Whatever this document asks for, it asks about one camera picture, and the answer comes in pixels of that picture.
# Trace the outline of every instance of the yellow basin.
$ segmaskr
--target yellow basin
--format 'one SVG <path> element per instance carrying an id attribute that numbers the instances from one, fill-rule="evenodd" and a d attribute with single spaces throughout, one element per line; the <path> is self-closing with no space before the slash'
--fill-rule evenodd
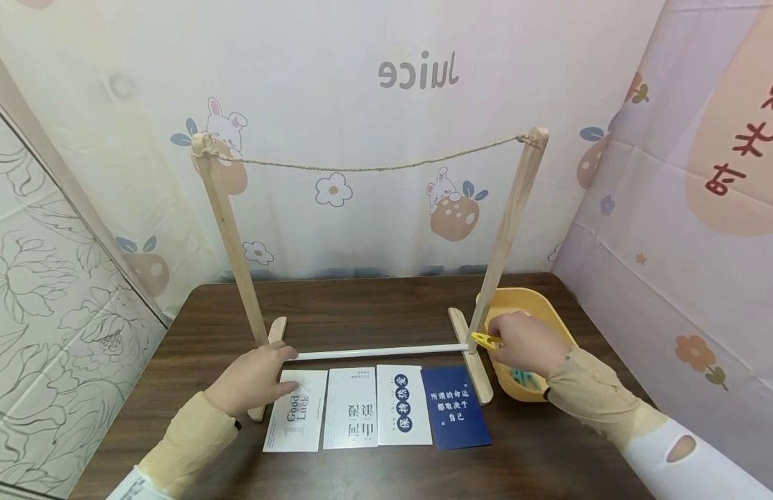
<path id="1" fill-rule="evenodd" d="M 575 339 L 570 335 L 570 331 L 567 330 L 564 322 L 561 321 L 558 313 L 553 309 L 553 305 L 550 304 L 544 295 L 528 288 L 498 288 L 494 294 L 492 306 L 487 312 L 485 324 L 488 325 L 488 322 L 495 316 L 516 310 L 523 310 L 529 315 L 538 317 L 547 323 L 550 328 L 553 328 L 564 341 L 572 344 L 572 346 L 577 346 Z M 548 385 L 543 377 L 533 374 L 533 377 L 539 382 L 540 389 L 524 386 L 511 376 L 511 368 L 494 361 L 493 358 L 491 359 L 492 366 L 497 374 L 497 382 L 500 383 L 501 388 L 503 388 L 503 391 L 506 391 L 506 394 L 518 401 L 545 402 L 544 394 Z"/>

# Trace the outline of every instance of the wooden table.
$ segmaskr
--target wooden table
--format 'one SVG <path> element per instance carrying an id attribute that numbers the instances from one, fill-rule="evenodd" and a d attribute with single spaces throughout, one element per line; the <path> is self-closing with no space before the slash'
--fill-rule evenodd
<path id="1" fill-rule="evenodd" d="M 481 276 L 259 283 L 269 323 L 287 316 L 286 341 L 298 351 L 455 342 L 450 306 L 471 317 Z M 501 286 L 545 295 L 578 344 L 617 370 L 628 389 L 637 381 L 553 274 L 506 275 Z M 71 499 L 105 499 L 157 443 L 170 418 L 206 389 L 239 354 L 253 347 L 235 284 L 192 292 Z M 192 499 L 651 499 L 619 453 L 591 428 L 548 403 L 508 398 L 482 353 L 495 388 L 483 414 L 490 447 L 379 447 L 319 453 L 261 453 L 263 423 L 243 422 L 239 437 L 190 490 Z M 411 358 L 306 362 L 300 368 L 376 363 L 463 365 L 458 353 Z"/>

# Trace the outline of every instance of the yellow clothespin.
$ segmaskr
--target yellow clothespin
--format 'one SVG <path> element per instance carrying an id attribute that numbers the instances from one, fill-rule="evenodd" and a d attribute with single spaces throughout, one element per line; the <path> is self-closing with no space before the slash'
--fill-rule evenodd
<path id="1" fill-rule="evenodd" d="M 497 344 L 502 344 L 503 339 L 495 337 L 494 335 L 486 335 L 486 333 L 472 332 L 472 340 L 477 342 L 478 346 L 485 347 L 490 351 L 497 349 Z"/>

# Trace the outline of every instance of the right hand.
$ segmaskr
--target right hand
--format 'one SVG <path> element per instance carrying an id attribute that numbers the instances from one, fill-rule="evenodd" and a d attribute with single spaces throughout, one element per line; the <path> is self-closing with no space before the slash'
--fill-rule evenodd
<path id="1" fill-rule="evenodd" d="M 503 339 L 496 351 L 490 351 L 495 361 L 544 378 L 555 373 L 572 350 L 544 321 L 521 310 L 493 317 L 488 333 Z"/>
<path id="2" fill-rule="evenodd" d="M 281 365 L 296 357 L 283 341 L 244 353 L 206 389 L 206 398 L 232 417 L 269 404 L 297 389 L 296 382 L 278 382 Z"/>

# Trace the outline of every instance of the white sleeve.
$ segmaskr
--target white sleeve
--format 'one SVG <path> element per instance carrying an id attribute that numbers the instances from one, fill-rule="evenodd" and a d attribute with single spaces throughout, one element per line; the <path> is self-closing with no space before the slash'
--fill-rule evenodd
<path id="1" fill-rule="evenodd" d="M 690 445 L 672 457 L 681 439 Z M 672 418 L 631 439 L 622 456 L 657 500 L 773 500 L 766 486 Z"/>
<path id="2" fill-rule="evenodd" d="M 172 500 L 169 495 L 160 493 L 156 486 L 144 475 L 137 465 L 125 476 L 106 500 Z"/>

